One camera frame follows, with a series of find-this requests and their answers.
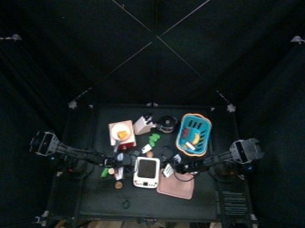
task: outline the cable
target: cable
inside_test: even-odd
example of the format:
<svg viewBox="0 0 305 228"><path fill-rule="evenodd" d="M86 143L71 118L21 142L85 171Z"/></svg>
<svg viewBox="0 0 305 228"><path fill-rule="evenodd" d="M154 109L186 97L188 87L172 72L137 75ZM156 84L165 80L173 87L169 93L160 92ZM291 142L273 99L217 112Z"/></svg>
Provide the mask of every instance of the cable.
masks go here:
<svg viewBox="0 0 305 228"><path fill-rule="evenodd" d="M200 175L200 173L197 175L193 175L193 178L190 180L181 180L178 177L177 177L177 171L174 171L174 176L177 177L177 179L181 181L181 182L190 182L197 176Z"/></svg>

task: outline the red object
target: red object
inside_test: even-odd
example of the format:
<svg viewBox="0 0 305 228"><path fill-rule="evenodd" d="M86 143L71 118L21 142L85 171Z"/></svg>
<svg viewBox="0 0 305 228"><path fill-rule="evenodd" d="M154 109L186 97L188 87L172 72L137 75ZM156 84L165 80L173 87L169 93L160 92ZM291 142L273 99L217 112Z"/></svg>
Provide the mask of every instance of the red object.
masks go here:
<svg viewBox="0 0 305 228"><path fill-rule="evenodd" d="M184 129L184 134L182 134L184 139L188 137L189 132L190 132L190 129L186 127Z"/></svg>

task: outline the yellow object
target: yellow object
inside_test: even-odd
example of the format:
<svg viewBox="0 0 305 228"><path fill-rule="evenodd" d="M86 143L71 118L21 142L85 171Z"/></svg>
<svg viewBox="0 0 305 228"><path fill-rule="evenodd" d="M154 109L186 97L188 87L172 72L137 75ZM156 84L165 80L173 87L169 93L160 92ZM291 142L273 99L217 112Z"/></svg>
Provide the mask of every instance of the yellow object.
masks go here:
<svg viewBox="0 0 305 228"><path fill-rule="evenodd" d="M118 137L121 140L126 139L128 136L129 136L128 131L118 132Z"/></svg>
<svg viewBox="0 0 305 228"><path fill-rule="evenodd" d="M200 140L201 140L201 135L200 135L200 134L196 134L196 138L194 138L192 144L193 144L193 145L198 144Z"/></svg>

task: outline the device screen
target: device screen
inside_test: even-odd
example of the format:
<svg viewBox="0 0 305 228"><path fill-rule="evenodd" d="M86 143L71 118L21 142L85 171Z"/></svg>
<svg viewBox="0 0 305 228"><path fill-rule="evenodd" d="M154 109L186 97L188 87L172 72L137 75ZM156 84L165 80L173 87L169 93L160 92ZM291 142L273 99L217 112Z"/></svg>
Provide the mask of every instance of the device screen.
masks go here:
<svg viewBox="0 0 305 228"><path fill-rule="evenodd" d="M138 177L156 178L157 176L157 161L156 160L140 160L138 164Z"/></svg>

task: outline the white tag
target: white tag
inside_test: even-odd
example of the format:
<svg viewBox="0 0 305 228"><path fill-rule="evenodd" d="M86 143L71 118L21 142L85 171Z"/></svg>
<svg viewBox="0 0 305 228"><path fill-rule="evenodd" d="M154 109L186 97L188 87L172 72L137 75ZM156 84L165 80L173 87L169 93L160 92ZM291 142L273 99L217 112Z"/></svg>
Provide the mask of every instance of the white tag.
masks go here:
<svg viewBox="0 0 305 228"><path fill-rule="evenodd" d="M174 156L174 159L176 159L176 161L177 161L178 163L181 163L181 156L180 156L180 154L177 154L177 155Z"/></svg>
<svg viewBox="0 0 305 228"><path fill-rule="evenodd" d="M172 165L168 164L166 169L164 170L164 175L166 177L169 177L170 175L173 175L173 173L174 173L174 169L173 169Z"/></svg>
<svg viewBox="0 0 305 228"><path fill-rule="evenodd" d="M153 147L150 146L150 144L148 144L144 148L142 148L142 153L148 153L149 151L152 151Z"/></svg>

